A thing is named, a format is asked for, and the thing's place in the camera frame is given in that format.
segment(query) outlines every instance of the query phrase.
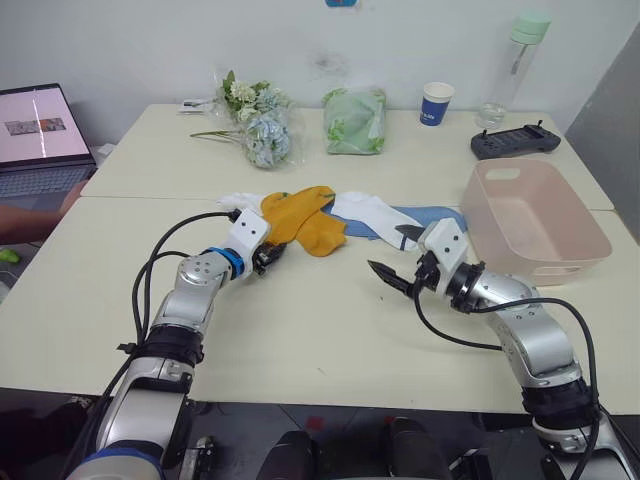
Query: blue ring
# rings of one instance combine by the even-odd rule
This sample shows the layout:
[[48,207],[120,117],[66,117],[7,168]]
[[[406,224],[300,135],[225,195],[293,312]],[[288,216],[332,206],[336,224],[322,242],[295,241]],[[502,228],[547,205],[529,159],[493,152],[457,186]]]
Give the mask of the blue ring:
[[232,278],[239,277],[244,273],[244,261],[242,260],[242,258],[237,257],[229,250],[211,247],[207,248],[207,252],[218,252],[229,261],[229,263],[233,266],[233,271],[235,272],[235,275]]
[[162,480],[165,480],[164,471],[162,470],[162,466],[158,459],[152,457],[151,455],[147,455],[146,453],[141,452],[140,450],[136,450],[135,448],[103,448],[102,450],[97,451],[93,455],[89,455],[85,458],[77,468],[80,468],[81,465],[84,465],[91,460],[96,460],[98,458],[104,457],[136,457],[141,458],[142,460],[146,460],[151,465],[153,465],[158,471],[158,475]]

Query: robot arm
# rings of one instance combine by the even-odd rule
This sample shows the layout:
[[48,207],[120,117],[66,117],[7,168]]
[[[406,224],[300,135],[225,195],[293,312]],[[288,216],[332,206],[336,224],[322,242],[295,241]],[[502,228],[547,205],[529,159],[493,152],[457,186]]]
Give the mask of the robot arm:
[[[386,265],[369,264],[385,283],[414,300],[427,287],[442,298],[450,297],[455,310],[470,313],[540,297],[536,287],[525,279],[489,272],[482,262],[465,263],[467,242],[453,219],[426,229],[411,225],[397,229],[416,241],[423,253],[416,281],[409,283]],[[526,303],[498,310],[487,322],[522,387],[523,406],[533,415],[533,427],[541,442],[553,453],[569,455],[556,456],[563,475],[573,472],[577,456],[571,455],[585,451],[592,425],[600,418],[595,449],[608,450],[616,457],[615,462],[606,460],[606,478],[636,479],[608,418],[594,409],[591,389],[582,378],[569,338],[544,307]],[[590,462],[589,471],[593,473],[585,471],[581,478],[604,478],[596,473],[603,463]]]
[[194,367],[218,291],[253,269],[269,224],[245,210],[222,248],[184,259],[145,342],[133,359],[98,430],[96,453],[70,480],[164,478],[180,460],[189,435]]

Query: green object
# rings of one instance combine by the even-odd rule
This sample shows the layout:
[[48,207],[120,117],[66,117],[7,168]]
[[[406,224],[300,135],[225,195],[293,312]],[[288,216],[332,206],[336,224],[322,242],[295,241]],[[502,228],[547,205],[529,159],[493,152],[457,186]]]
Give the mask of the green object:
[[327,93],[322,103],[327,152],[372,155],[382,151],[387,104],[384,90],[339,88]]
[[549,14],[533,10],[524,11],[513,23],[511,39],[523,45],[537,45],[544,38],[549,25],[551,25]]
[[8,248],[0,250],[0,262],[18,263],[20,255]]

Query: yellow sock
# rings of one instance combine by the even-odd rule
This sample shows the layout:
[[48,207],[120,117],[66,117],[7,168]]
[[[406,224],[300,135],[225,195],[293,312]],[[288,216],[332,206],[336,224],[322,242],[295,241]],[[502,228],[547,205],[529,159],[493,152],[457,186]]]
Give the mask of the yellow sock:
[[307,219],[334,198],[335,193],[329,187],[311,187],[294,195],[280,192],[267,196],[260,205],[264,219],[271,225],[267,241],[291,242]]
[[323,212],[316,212],[304,222],[296,240],[314,257],[326,257],[347,241],[346,223]]

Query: laptop screen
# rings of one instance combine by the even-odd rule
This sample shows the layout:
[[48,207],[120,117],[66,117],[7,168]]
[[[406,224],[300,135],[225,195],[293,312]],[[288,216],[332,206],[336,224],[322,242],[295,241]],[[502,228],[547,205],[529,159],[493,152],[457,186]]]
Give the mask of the laptop screen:
[[59,86],[0,92],[0,164],[88,154]]

